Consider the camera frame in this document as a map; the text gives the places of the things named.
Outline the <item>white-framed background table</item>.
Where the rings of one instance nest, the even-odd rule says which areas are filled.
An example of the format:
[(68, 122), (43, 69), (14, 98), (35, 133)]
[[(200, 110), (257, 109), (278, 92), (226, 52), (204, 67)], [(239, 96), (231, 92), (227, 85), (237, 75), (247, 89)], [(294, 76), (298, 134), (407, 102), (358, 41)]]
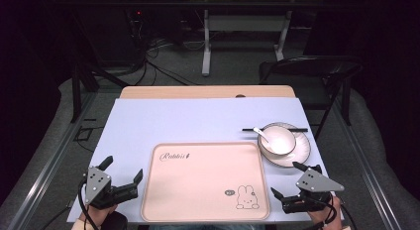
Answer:
[[(294, 2), (303, 0), (186, 0), (188, 2)], [(292, 11), (285, 10), (270, 14), (259, 9), (252, 12), (216, 12), (205, 9), (203, 12), (204, 52), (202, 62), (202, 75), (208, 76), (211, 67), (211, 32), (280, 32), (278, 42), (274, 45), (277, 60), (284, 58), (283, 48), (289, 29)]]

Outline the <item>black folding chair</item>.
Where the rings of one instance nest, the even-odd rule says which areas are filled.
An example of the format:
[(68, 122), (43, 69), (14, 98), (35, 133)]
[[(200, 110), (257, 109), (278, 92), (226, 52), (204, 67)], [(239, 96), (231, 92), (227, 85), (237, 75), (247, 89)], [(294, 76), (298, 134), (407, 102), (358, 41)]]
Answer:
[(315, 124), (314, 137), (318, 138), (339, 94), (342, 117), (350, 125), (351, 79), (363, 68), (358, 57), (290, 57), (262, 62), (259, 67), (259, 84), (288, 85), (305, 111), (323, 110), (324, 115)]

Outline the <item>black metal stand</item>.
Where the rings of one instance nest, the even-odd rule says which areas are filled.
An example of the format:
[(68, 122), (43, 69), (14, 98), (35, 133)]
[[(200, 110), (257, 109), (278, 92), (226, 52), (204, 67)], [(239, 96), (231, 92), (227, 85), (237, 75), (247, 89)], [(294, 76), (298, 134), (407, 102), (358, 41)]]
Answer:
[(81, 100), (81, 87), (84, 87), (88, 92), (97, 92), (99, 84), (94, 77), (94, 74), (99, 74), (105, 79), (118, 85), (121, 88), (128, 86), (128, 83), (117, 78), (116, 76), (108, 73), (97, 65), (87, 61), (77, 61), (71, 73), (72, 85), (72, 104), (73, 113), (71, 122), (74, 123), (81, 115), (82, 100)]

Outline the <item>pink tray with rabbit print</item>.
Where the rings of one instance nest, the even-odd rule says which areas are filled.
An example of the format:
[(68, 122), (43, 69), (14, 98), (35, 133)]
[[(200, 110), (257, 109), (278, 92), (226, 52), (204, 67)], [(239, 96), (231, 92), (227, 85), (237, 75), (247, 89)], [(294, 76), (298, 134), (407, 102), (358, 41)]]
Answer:
[(269, 212), (262, 157), (256, 144), (155, 147), (142, 203), (146, 221), (259, 222)]

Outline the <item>light blue table mat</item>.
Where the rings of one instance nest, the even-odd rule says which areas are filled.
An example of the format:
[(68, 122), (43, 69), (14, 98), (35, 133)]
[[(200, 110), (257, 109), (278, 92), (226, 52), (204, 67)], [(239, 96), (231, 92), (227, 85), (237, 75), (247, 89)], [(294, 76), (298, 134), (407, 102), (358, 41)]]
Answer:
[[(133, 180), (143, 171), (139, 196), (120, 204), (119, 210), (132, 223), (148, 222), (142, 217), (142, 203), (153, 151), (159, 144), (250, 142), (257, 146), (254, 132), (244, 128), (264, 127), (274, 122), (307, 128), (312, 136), (300, 101), (285, 97), (201, 98), (201, 99), (118, 99), (109, 115), (90, 163), (99, 165), (112, 156), (107, 169), (115, 185)], [(269, 201), (269, 216), (255, 223), (285, 223), (307, 220), (304, 213), (287, 214), (272, 194), (273, 187), (284, 195), (295, 195), (301, 172), (285, 168), (262, 157)]]

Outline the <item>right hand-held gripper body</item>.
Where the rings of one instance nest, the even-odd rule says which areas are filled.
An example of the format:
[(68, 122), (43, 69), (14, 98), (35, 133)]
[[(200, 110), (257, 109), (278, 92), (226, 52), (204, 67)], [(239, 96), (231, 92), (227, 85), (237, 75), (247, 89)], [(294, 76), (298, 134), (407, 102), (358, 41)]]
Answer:
[(285, 213), (323, 210), (330, 202), (333, 191), (345, 190), (342, 184), (323, 175), (319, 165), (309, 167), (295, 185), (300, 192), (281, 201)]

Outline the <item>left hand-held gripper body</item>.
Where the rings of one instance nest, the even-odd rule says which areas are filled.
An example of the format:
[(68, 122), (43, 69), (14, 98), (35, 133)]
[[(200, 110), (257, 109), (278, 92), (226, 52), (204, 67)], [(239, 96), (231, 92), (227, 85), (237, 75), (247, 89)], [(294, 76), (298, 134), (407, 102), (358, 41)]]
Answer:
[(97, 167), (87, 173), (85, 203), (97, 209), (105, 209), (138, 197), (138, 185), (133, 182), (113, 186), (112, 177)]

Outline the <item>metal floor rail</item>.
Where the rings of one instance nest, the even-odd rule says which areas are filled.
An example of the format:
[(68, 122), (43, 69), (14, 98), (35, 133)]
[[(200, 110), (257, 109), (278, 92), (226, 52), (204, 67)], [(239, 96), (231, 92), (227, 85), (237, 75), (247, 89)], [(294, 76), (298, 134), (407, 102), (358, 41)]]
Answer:
[(0, 207), (0, 230), (27, 229), (64, 159), (68, 144), (75, 137), (95, 97), (96, 93), (83, 95), (80, 114), (73, 123), (72, 98), (68, 94), (61, 97), (55, 116), (41, 143)]
[(401, 230), (401, 226), (396, 219), (396, 216), (390, 206), (390, 203), (384, 195), (383, 189), (380, 186), (369, 162), (362, 149), (362, 146), (357, 139), (357, 136), (351, 126), (342, 119), (341, 104), (336, 101), (333, 105), (333, 112), (338, 116), (340, 127), (342, 128), (346, 139), (350, 142), (350, 149), (356, 159), (358, 168), (361, 172), (361, 177), (364, 180), (370, 198), (374, 203), (376, 212), (379, 214), (382, 223), (386, 230)]

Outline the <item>black chopsticks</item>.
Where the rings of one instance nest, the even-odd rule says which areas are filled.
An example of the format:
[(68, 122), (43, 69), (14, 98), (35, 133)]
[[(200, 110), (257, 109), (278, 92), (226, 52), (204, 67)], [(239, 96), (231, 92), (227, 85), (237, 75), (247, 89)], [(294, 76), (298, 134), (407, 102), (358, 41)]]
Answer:
[[(268, 131), (268, 130), (286, 130), (289, 132), (295, 132), (295, 133), (305, 133), (308, 132), (307, 128), (284, 128), (284, 127), (277, 127), (277, 128), (265, 128), (262, 129), (262, 131)], [(244, 128), (242, 129), (243, 132), (253, 132), (254, 128)]]

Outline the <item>wooden table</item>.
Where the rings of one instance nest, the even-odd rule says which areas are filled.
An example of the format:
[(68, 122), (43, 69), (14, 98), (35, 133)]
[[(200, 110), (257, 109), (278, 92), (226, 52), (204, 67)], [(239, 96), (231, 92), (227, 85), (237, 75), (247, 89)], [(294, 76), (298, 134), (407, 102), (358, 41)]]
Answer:
[(125, 99), (294, 97), (288, 85), (195, 85), (127, 86), (120, 97)]

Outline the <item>person's right hand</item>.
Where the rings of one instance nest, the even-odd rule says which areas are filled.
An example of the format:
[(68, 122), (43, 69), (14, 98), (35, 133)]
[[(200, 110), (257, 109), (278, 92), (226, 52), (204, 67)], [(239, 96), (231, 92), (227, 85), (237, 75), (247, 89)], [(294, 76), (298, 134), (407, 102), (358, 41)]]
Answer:
[[(337, 216), (335, 217), (334, 220), (332, 220), (330, 223), (327, 223), (326, 225), (324, 225), (323, 227), (327, 226), (327, 225), (336, 225), (336, 226), (343, 226), (342, 224), (342, 220), (341, 220), (341, 201), (337, 196), (333, 196), (332, 200), (330, 201), (330, 204), (334, 206), (335, 208), (335, 212), (337, 213)], [(308, 212), (311, 220), (314, 223), (319, 223), (322, 221), (327, 221), (328, 219), (330, 219), (333, 216), (334, 211), (330, 208), (330, 207), (325, 207), (323, 210), (320, 211), (313, 211), (313, 212)]]

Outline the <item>white ceramic spoon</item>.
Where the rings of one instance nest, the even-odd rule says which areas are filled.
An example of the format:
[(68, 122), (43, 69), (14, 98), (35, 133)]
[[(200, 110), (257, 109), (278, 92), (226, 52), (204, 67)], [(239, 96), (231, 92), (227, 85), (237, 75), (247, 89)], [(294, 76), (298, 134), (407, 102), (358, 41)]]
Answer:
[(259, 134), (263, 139), (265, 139), (266, 148), (271, 149), (270, 139), (268, 138), (268, 136), (260, 128), (254, 127), (253, 131)]

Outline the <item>power strip with red light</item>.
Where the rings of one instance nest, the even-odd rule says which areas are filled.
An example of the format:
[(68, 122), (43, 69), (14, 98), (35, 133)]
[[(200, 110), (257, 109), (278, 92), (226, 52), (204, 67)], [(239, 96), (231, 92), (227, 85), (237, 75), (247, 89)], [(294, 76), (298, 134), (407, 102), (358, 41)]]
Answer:
[(136, 10), (134, 12), (134, 24), (135, 27), (138, 29), (138, 32), (140, 32), (144, 25), (143, 12), (141, 10)]

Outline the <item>white plate with dark rim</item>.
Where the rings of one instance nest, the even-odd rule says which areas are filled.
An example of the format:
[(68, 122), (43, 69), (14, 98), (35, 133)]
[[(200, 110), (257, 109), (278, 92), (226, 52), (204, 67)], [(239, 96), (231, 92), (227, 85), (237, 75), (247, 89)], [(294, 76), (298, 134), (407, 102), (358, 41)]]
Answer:
[[(268, 135), (272, 136), (276, 133), (276, 129), (279, 127), (285, 128), (285, 129), (295, 129), (295, 126), (288, 124), (288, 123), (271, 123), (262, 128), (262, 130)], [(311, 146), (309, 143), (308, 138), (303, 132), (293, 132), (293, 136), (296, 141), (295, 148), (286, 155), (276, 155), (271, 153), (266, 147), (266, 140), (258, 136), (258, 146), (260, 148), (260, 151), (262, 154), (272, 163), (285, 167), (285, 168), (292, 168), (293, 162), (299, 162), (303, 164), (310, 156), (311, 152)]]

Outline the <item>person's left hand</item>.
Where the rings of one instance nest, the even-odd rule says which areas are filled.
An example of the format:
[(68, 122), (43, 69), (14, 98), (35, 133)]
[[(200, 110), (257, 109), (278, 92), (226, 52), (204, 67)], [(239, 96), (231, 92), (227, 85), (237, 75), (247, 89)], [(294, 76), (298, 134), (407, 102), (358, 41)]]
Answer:
[[(117, 205), (114, 205), (106, 209), (97, 209), (93, 206), (89, 206), (88, 214), (90, 218), (93, 220), (93, 224), (94, 222), (99, 222), (102, 225), (105, 219), (107, 218), (107, 216), (113, 213), (116, 210), (116, 208), (117, 208)], [(84, 220), (87, 218), (84, 213), (81, 213), (77, 219)]]

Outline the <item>white bowl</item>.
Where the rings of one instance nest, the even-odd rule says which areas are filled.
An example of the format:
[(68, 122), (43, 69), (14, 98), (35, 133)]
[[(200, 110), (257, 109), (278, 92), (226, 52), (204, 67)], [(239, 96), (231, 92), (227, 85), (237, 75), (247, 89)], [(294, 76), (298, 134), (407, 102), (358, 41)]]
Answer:
[(270, 139), (271, 149), (266, 148), (266, 141), (261, 137), (262, 147), (274, 155), (287, 155), (292, 152), (296, 146), (296, 139), (292, 132), (286, 130), (268, 130), (263, 131)]

